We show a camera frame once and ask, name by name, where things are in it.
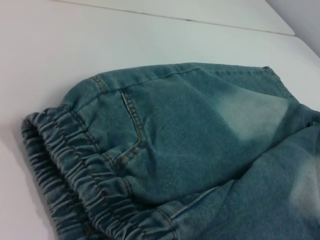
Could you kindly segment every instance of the stitching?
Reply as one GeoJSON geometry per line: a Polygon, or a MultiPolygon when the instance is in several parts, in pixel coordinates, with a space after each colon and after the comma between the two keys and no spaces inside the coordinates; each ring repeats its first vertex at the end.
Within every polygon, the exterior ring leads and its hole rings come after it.
{"type": "MultiPolygon", "coordinates": [[[[101,148],[99,146],[99,144],[97,142],[95,142],[94,138],[92,137],[92,135],[86,130],[85,125],[82,123],[82,121],[78,118],[78,116],[67,106],[63,105],[63,108],[65,108],[70,114],[71,117],[77,122],[77,124],[82,128],[82,131],[84,133],[84,136],[87,138],[87,140],[94,146],[94,149],[96,152],[100,153],[101,152],[101,148]]],[[[107,155],[107,153],[103,153],[102,154],[103,158],[110,163],[112,169],[114,169],[114,165],[112,163],[111,158],[107,155]]]]}
{"type": "MultiPolygon", "coordinates": [[[[144,81],[142,81],[142,82],[133,83],[133,84],[131,84],[131,85],[124,86],[124,87],[121,87],[121,88],[117,88],[117,89],[114,89],[114,90],[109,91],[109,92],[115,92],[115,91],[117,91],[117,90],[123,90],[123,89],[126,89],[126,88],[130,87],[130,86],[139,85],[139,84],[142,84],[142,83],[144,83],[144,82],[154,81],[154,80],[159,80],[159,79],[166,79],[166,78],[168,78],[168,77],[170,77],[170,76],[172,76],[172,75],[175,75],[175,74],[181,75],[181,74],[186,74],[186,73],[189,73],[189,72],[192,72],[192,71],[197,71],[197,70],[200,70],[200,69],[205,69],[205,68],[197,67],[197,68],[195,68],[195,69],[191,69],[191,70],[184,71],[184,72],[173,72],[173,73],[170,73],[169,75],[166,75],[166,76],[164,76],[164,77],[157,77],[157,78],[146,79],[146,80],[144,80],[144,81]]],[[[206,71],[210,71],[210,72],[226,72],[226,71],[230,71],[230,70],[211,70],[211,69],[205,69],[205,70],[206,70],[206,71]]],[[[258,69],[257,69],[257,70],[232,70],[232,72],[239,72],[239,73],[244,73],[244,72],[260,72],[260,71],[263,72],[263,70],[258,70],[258,69]]],[[[83,105],[82,107],[80,107],[80,108],[77,110],[77,112],[79,112],[82,108],[84,108],[84,107],[86,107],[87,105],[89,105],[92,101],[94,101],[94,100],[95,100],[96,98],[98,98],[100,95],[104,94],[104,91],[102,90],[100,84],[98,84],[97,80],[94,80],[94,79],[93,79],[94,77],[99,78],[99,79],[101,79],[101,78],[99,77],[99,75],[96,75],[96,76],[93,76],[93,77],[92,77],[92,80],[94,81],[94,83],[96,83],[97,86],[99,87],[100,93],[97,94],[93,99],[91,99],[90,101],[88,101],[85,105],[83,105]]]]}
{"type": "Polygon", "coordinates": [[[131,191],[130,184],[128,183],[128,181],[127,181],[124,177],[122,177],[122,180],[123,180],[125,189],[126,189],[126,191],[128,192],[129,198],[131,199],[131,197],[132,197],[132,191],[131,191]]]}
{"type": "Polygon", "coordinates": [[[284,84],[274,76],[274,72],[268,67],[268,68],[265,68],[268,73],[272,76],[272,79],[275,81],[275,83],[278,85],[278,87],[282,90],[282,92],[284,93],[284,95],[291,99],[291,100],[295,100],[295,97],[292,96],[292,94],[286,89],[286,87],[284,86],[284,84]]]}
{"type": "Polygon", "coordinates": [[[188,205],[184,206],[183,208],[181,208],[179,211],[177,211],[175,214],[173,214],[170,219],[173,221],[174,219],[176,219],[179,215],[181,215],[182,213],[184,213],[186,210],[188,210],[189,208],[191,208],[192,206],[194,206],[197,202],[199,202],[201,199],[203,199],[204,197],[206,197],[208,194],[210,194],[213,190],[216,190],[217,188],[219,188],[221,186],[216,186],[208,191],[205,191],[204,193],[202,193],[200,196],[198,196],[195,200],[193,200],[191,203],[189,203],[188,205]]]}
{"type": "Polygon", "coordinates": [[[100,78],[99,75],[96,75],[96,78],[99,80],[99,82],[101,83],[102,87],[104,88],[104,90],[102,92],[103,93],[107,93],[108,89],[107,89],[106,83],[100,78]]]}
{"type": "Polygon", "coordinates": [[[100,85],[101,82],[99,81],[97,75],[93,76],[91,79],[98,86],[99,92],[102,94],[103,91],[102,91],[102,88],[101,88],[101,85],[100,85]]]}
{"type": "MultiPolygon", "coordinates": [[[[195,69],[191,69],[191,70],[184,71],[184,72],[173,72],[173,73],[170,73],[169,75],[166,75],[166,76],[164,76],[164,77],[157,77],[157,78],[146,79],[146,80],[144,80],[144,81],[142,81],[142,82],[133,83],[133,84],[128,85],[128,86],[124,86],[124,87],[121,87],[121,88],[117,88],[117,89],[111,90],[111,91],[109,91],[109,92],[115,92],[115,91],[117,91],[117,90],[123,90],[123,89],[126,89],[126,88],[130,87],[130,86],[139,85],[139,84],[142,84],[142,83],[147,82],[147,81],[153,81],[153,80],[158,80],[158,79],[165,79],[165,78],[168,78],[168,77],[170,77],[170,76],[172,76],[172,75],[175,75],[175,74],[177,74],[177,75],[186,74],[186,73],[189,73],[189,72],[192,72],[192,71],[196,71],[196,70],[199,70],[199,69],[201,69],[201,68],[200,68],[200,67],[197,67],[197,68],[195,68],[195,69]]],[[[96,98],[98,98],[98,97],[99,97],[100,95],[102,95],[102,94],[104,94],[104,92],[101,90],[101,92],[100,92],[99,94],[97,94],[93,99],[91,99],[88,103],[86,103],[85,105],[83,105],[82,107],[80,107],[80,108],[76,111],[76,113],[78,113],[82,108],[84,108],[85,106],[87,106],[88,104],[90,104],[92,101],[94,101],[96,98]]]]}
{"type": "Polygon", "coordinates": [[[121,163],[124,160],[124,158],[126,158],[129,154],[133,153],[132,156],[129,158],[129,160],[124,165],[124,167],[125,167],[128,164],[128,162],[131,161],[140,152],[141,148],[139,148],[138,150],[137,150],[137,148],[142,144],[143,135],[146,136],[146,133],[145,133],[145,129],[143,127],[141,118],[138,115],[137,109],[133,104],[133,101],[129,98],[129,96],[123,90],[119,90],[119,91],[120,91],[120,94],[123,98],[125,106],[128,109],[128,111],[132,117],[132,120],[133,120],[133,123],[135,126],[135,130],[138,134],[138,141],[123,156],[121,156],[120,158],[115,160],[117,163],[121,163]]]}
{"type": "MultiPolygon", "coordinates": [[[[172,223],[171,219],[159,208],[156,208],[155,211],[157,211],[158,213],[160,213],[160,215],[162,216],[162,218],[170,225],[170,231],[173,233],[173,238],[172,240],[177,240],[177,234],[176,234],[176,230],[174,230],[174,224],[172,223]]],[[[147,235],[151,236],[156,234],[157,232],[153,232],[153,233],[147,233],[147,235]]]]}
{"type": "MultiPolygon", "coordinates": [[[[88,170],[88,167],[86,166],[85,161],[82,160],[82,158],[80,157],[80,155],[76,151],[76,149],[73,146],[67,144],[66,137],[65,137],[62,129],[58,125],[58,123],[48,113],[46,115],[51,119],[51,121],[53,122],[53,124],[55,125],[57,130],[59,131],[59,133],[62,136],[62,139],[63,139],[65,145],[74,152],[74,154],[77,157],[77,159],[79,160],[79,162],[83,165],[83,168],[87,172],[87,176],[90,177],[95,183],[93,186],[95,186],[97,188],[97,190],[102,194],[103,199],[105,200],[106,204],[108,205],[109,204],[109,200],[107,198],[108,193],[99,186],[99,182],[90,174],[90,171],[88,170]]],[[[110,215],[112,215],[118,222],[126,223],[127,225],[131,225],[131,226],[135,227],[136,229],[139,229],[143,235],[145,235],[147,233],[145,230],[143,230],[142,228],[140,228],[136,224],[128,222],[127,220],[121,220],[118,216],[115,215],[115,213],[113,212],[113,210],[110,207],[108,209],[109,209],[110,215]]]]}

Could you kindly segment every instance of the white surface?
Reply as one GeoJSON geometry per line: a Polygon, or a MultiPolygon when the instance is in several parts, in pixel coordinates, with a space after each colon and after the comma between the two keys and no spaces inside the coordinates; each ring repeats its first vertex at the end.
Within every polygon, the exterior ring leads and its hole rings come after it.
{"type": "Polygon", "coordinates": [[[320,1],[267,0],[283,19],[320,57],[320,1]]]}
{"type": "Polygon", "coordinates": [[[265,0],[62,0],[220,24],[246,29],[295,35],[265,0]]]}
{"type": "Polygon", "coordinates": [[[109,70],[184,62],[270,66],[320,111],[320,59],[292,36],[47,0],[0,1],[0,239],[53,240],[21,118],[109,70]]]}

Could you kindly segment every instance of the denim pants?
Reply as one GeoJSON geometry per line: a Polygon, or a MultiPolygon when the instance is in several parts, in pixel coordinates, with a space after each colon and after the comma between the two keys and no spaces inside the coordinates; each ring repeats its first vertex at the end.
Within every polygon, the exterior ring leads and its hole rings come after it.
{"type": "Polygon", "coordinates": [[[319,240],[319,123],[269,67],[184,63],[81,81],[22,135],[61,240],[319,240]]]}

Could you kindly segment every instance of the jeans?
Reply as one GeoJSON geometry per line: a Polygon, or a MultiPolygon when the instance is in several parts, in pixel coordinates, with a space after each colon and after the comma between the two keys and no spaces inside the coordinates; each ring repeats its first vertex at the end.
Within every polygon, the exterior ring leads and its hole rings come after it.
{"type": "Polygon", "coordinates": [[[101,73],[22,135],[61,240],[316,240],[320,113],[269,67],[101,73]]]}

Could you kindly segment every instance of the faded denim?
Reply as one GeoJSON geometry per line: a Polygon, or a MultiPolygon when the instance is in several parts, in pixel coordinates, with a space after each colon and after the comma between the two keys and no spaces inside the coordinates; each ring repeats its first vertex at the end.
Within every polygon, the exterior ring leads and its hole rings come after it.
{"type": "Polygon", "coordinates": [[[269,67],[184,63],[86,79],[22,135],[61,240],[319,240],[319,123],[269,67]]]}

